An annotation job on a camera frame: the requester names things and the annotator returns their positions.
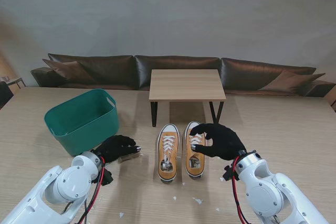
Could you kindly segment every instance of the shoelace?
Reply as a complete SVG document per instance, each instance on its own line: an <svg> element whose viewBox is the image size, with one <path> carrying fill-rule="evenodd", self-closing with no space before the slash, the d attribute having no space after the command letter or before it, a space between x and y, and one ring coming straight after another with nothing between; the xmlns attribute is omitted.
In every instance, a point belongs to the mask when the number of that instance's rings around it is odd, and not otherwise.
<svg viewBox="0 0 336 224"><path fill-rule="evenodd" d="M190 141L190 145L194 145L194 144L201 144L202 142L202 136L199 134L196 134L194 136L189 136L189 141Z"/></svg>
<svg viewBox="0 0 336 224"><path fill-rule="evenodd" d="M163 137L163 152L164 152L164 164L163 168L170 167L170 156L172 155L171 150L173 149L175 143L175 136L164 136Z"/></svg>

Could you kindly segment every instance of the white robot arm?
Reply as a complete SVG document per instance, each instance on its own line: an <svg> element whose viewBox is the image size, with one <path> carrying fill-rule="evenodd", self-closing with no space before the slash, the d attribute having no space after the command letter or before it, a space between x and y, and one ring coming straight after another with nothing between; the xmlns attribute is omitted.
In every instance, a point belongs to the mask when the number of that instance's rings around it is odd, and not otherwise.
<svg viewBox="0 0 336 224"><path fill-rule="evenodd" d="M1 223L70 223L87 199L91 182L97 178L100 168L100 158L91 152L76 156L72 160L71 167L65 170L55 166L40 179ZM59 214L44 203L44 194L47 201L52 204L72 201L73 203L66 212Z"/></svg>
<svg viewBox="0 0 336 224"><path fill-rule="evenodd" d="M269 171L266 160L253 151L241 157L235 166L246 185L247 201L262 224L280 223L276 214L291 206L283 224L328 224L322 214L286 175Z"/></svg>

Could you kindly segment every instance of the table surface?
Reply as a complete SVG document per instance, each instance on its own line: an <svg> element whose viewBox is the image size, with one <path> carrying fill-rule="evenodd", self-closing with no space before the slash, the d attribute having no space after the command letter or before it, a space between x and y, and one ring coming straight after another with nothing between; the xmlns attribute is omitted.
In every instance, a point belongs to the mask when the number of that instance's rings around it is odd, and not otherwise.
<svg viewBox="0 0 336 224"><path fill-rule="evenodd" d="M150 101L225 101L216 69L154 69Z"/></svg>
<svg viewBox="0 0 336 224"><path fill-rule="evenodd" d="M52 137L44 115L50 108L87 91L27 87L1 109L0 220L51 167L71 165L72 157ZM230 162L206 157L204 176L193 180L182 165L185 150L181 139L176 179L164 184L157 175L155 142L161 128L174 123L182 135L191 120L210 123L208 103L161 102L158 125L152 127L148 91L108 92L117 101L119 134L134 138L142 147L143 156L107 165L114 181L101 188L88 222L239 223L231 183L220 180L224 167ZM220 123L236 131L249 151L256 149L268 161L273 173L289 176L327 221L336 223L333 207L336 113L327 101L308 97L228 95ZM238 182L237 189L246 218L251 223L259 223L247 205L244 184ZM193 197L202 199L203 203L199 205ZM61 212L63 207L54 209Z"/></svg>

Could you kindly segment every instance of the sneaker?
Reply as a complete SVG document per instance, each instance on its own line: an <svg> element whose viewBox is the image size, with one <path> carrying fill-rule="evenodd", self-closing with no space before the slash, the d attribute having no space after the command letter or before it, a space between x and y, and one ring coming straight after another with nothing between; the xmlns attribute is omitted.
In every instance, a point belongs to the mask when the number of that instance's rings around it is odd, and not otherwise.
<svg viewBox="0 0 336 224"><path fill-rule="evenodd" d="M190 136L190 131L193 127L199 125L198 122L190 122L185 129L185 144L186 144L186 163L185 167L187 173L192 178L200 178L204 173L204 163L205 157L204 154L193 152L191 150L191 146L193 144L201 144L206 146L205 135L196 134L194 136Z"/></svg>
<svg viewBox="0 0 336 224"><path fill-rule="evenodd" d="M174 124L167 124L160 132L158 138L159 177L164 182L172 181L177 170L177 150L180 135Z"/></svg>

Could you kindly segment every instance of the paper scrap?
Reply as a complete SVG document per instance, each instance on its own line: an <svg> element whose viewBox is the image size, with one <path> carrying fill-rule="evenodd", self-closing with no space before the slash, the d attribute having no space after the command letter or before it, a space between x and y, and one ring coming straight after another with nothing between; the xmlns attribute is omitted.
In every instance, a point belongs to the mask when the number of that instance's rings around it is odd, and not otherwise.
<svg viewBox="0 0 336 224"><path fill-rule="evenodd" d="M194 200L196 200L196 201L197 201L197 203L199 203L199 204L202 204L202 202L203 202L203 200L202 200L202 199L196 199L196 198L194 198L194 197L193 197L193 199L194 199Z"/></svg>

